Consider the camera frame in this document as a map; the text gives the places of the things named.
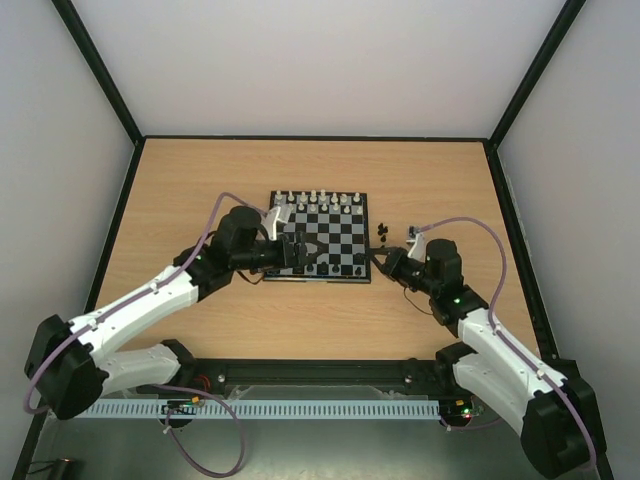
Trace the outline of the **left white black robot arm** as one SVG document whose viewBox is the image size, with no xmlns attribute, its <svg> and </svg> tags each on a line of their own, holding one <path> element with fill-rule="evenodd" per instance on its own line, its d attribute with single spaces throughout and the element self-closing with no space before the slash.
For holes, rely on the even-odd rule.
<svg viewBox="0 0 640 480">
<path fill-rule="evenodd" d="M 105 307 L 64 321 L 57 315 L 37 327 L 25 365 L 30 392 L 42 411 L 60 420 L 76 417 L 99 398 L 146 384 L 181 380 L 190 354 L 179 343 L 123 352 L 126 344 L 159 320 L 188 308 L 230 284 L 237 272 L 306 267 L 326 244 L 301 231 L 280 233 L 288 206 L 262 215 L 236 206 L 158 275 Z"/>
</svg>

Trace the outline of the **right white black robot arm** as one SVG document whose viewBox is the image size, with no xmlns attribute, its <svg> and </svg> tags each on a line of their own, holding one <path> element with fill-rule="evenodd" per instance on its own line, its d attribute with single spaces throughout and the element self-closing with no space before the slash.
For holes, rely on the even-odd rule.
<svg viewBox="0 0 640 480">
<path fill-rule="evenodd" d="M 545 478 L 596 466 L 606 441 L 594 390 L 570 363 L 554 368 L 508 331 L 465 283 L 453 241 L 429 241 L 424 259 L 401 247 L 367 255 L 387 278 L 427 295 L 435 320 L 457 338 L 436 354 L 443 389 L 482 400 L 518 435 Z"/>
</svg>

